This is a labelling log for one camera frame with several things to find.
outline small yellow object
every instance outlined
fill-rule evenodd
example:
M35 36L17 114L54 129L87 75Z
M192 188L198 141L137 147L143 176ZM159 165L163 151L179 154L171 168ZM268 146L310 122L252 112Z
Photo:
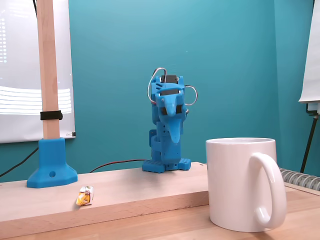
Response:
M94 200L94 187L83 186L79 191L79 196L76 199L75 204L79 206L91 205Z

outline ceramic mug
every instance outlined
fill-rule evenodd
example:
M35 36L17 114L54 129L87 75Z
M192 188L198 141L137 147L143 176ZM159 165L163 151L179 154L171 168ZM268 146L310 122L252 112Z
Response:
M269 138L207 140L211 221L239 232L279 227L286 218L284 181L276 163L276 141Z

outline white paper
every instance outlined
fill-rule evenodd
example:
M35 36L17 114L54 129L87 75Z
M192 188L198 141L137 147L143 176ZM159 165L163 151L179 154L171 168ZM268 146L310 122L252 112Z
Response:
M69 1L53 0L60 136L75 132ZM32 0L0 0L0 143L43 138L38 25Z
M320 101L320 0L315 0L299 102Z

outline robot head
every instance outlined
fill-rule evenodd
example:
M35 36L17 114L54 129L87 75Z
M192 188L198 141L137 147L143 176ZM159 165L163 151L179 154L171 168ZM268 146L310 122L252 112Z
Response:
M172 142L179 143L183 122L187 117L183 77L167 75L166 83L156 77L151 84L151 96L155 101L153 108L157 108L158 119L168 129Z

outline blue base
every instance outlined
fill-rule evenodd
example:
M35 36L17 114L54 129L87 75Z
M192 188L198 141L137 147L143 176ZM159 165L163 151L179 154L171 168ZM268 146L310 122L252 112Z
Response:
M152 172L162 174L165 171L172 170L184 170L187 171L191 168L191 160L187 158L182 158L178 164L170 163L163 164L160 161L155 160L145 160L142 164L142 170L145 172Z
M77 181L77 172L66 163L65 139L41 139L39 141L39 168L26 181L26 186L40 189Z

